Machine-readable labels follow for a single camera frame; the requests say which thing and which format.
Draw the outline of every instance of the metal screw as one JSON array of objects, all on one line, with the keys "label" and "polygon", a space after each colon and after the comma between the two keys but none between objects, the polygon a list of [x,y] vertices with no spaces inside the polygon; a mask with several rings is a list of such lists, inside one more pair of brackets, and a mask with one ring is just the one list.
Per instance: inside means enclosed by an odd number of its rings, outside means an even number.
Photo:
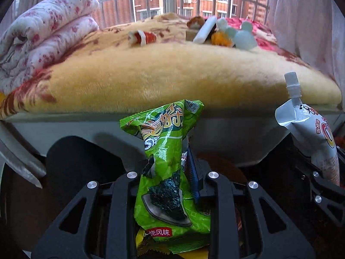
[{"label": "metal screw", "polygon": [[215,171],[211,171],[211,172],[208,173],[208,176],[210,178],[212,178],[212,179],[216,179],[216,178],[219,177],[219,174],[217,172],[215,172]]},{"label": "metal screw", "polygon": [[135,178],[137,176],[138,176],[138,174],[135,171],[131,171],[131,172],[127,173],[127,177],[130,178],[130,179],[133,179],[133,178]]},{"label": "metal screw", "polygon": [[317,196],[315,197],[315,201],[316,201],[317,203],[320,203],[320,202],[322,201],[322,198],[321,198],[319,195],[317,195]]},{"label": "metal screw", "polygon": [[87,187],[89,189],[93,189],[97,187],[97,182],[96,181],[90,181],[89,183],[87,183]]},{"label": "metal screw", "polygon": [[259,187],[258,183],[256,183],[255,181],[250,181],[248,183],[248,186],[251,187],[252,189],[256,189]]}]

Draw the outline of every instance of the blue object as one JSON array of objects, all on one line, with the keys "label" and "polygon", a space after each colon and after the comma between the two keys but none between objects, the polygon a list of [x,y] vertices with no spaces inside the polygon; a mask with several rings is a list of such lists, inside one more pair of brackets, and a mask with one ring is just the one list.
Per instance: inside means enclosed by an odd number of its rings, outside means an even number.
[{"label": "blue object", "polygon": [[186,177],[189,181],[190,191],[192,193],[195,203],[198,203],[200,198],[200,188],[199,188],[199,178],[197,174],[197,169],[194,162],[194,157],[190,148],[187,151],[187,161],[186,161]]},{"label": "blue object", "polygon": [[256,47],[258,44],[252,35],[253,26],[249,21],[242,22],[241,29],[228,27],[225,33],[234,42],[237,49],[250,50]]}]

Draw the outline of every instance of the folded quilt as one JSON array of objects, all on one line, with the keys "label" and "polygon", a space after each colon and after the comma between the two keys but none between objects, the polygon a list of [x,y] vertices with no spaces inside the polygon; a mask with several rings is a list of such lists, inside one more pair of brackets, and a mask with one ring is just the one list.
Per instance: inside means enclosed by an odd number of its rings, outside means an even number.
[{"label": "folded quilt", "polygon": [[[239,28],[243,20],[228,23]],[[288,98],[284,74],[296,71],[306,104],[337,105],[336,83],[280,49],[270,30],[253,23],[250,51],[185,41],[187,20],[173,14],[87,35],[54,65],[36,72],[0,106],[19,112],[135,113],[166,102],[200,99],[208,110],[269,111]],[[128,33],[154,32],[156,43],[130,46]]]},{"label": "folded quilt", "polygon": [[46,57],[32,51],[47,38],[51,40],[44,47],[55,44],[56,59],[58,54],[96,30],[97,24],[91,17],[79,18],[91,14],[98,5],[97,0],[44,0],[20,15],[0,40],[0,91],[8,94],[37,69],[53,62],[52,54],[50,60],[47,58],[51,50]]}]

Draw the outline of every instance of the bed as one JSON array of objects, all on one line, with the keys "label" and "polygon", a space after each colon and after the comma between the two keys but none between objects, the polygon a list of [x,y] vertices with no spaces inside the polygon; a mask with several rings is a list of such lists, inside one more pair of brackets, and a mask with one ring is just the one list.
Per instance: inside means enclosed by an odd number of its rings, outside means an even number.
[{"label": "bed", "polygon": [[[8,94],[0,118],[37,154],[77,135],[131,169],[144,159],[142,141],[121,131],[118,120],[166,102],[199,99],[205,112],[193,135],[196,151],[247,166],[287,135],[274,111],[288,99],[284,73],[296,71],[303,102],[322,112],[331,127],[342,122],[336,83],[280,49],[267,26],[252,22],[258,47],[242,51],[185,41],[187,20],[169,13],[90,33]],[[228,19],[235,28],[243,21]],[[130,46],[128,33],[136,30],[154,32],[157,42]]]}]

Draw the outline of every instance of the toy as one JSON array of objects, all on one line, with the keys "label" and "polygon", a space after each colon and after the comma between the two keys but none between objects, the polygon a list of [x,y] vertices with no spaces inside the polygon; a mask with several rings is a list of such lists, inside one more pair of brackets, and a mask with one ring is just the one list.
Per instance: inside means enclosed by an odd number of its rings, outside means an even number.
[{"label": "toy", "polygon": [[205,24],[205,20],[201,16],[195,16],[187,22],[187,27],[189,29],[199,30]]},{"label": "toy", "polygon": [[155,43],[157,41],[156,34],[142,30],[129,32],[128,36],[130,45],[140,44],[141,46],[146,46],[146,44]]},{"label": "toy", "polygon": [[212,31],[213,26],[216,24],[217,17],[210,16],[205,24],[200,28],[199,32],[196,34],[193,43],[203,44],[207,39],[208,34]]},{"label": "toy", "polygon": [[217,46],[233,46],[233,42],[228,35],[222,31],[218,31],[212,34],[211,42]]},{"label": "toy", "polygon": [[251,33],[253,31],[251,22],[242,22],[240,30],[236,30],[229,26],[227,20],[223,17],[218,19],[216,24],[217,30],[226,33],[233,41],[236,48],[241,50],[250,50],[257,46],[257,42]]}]

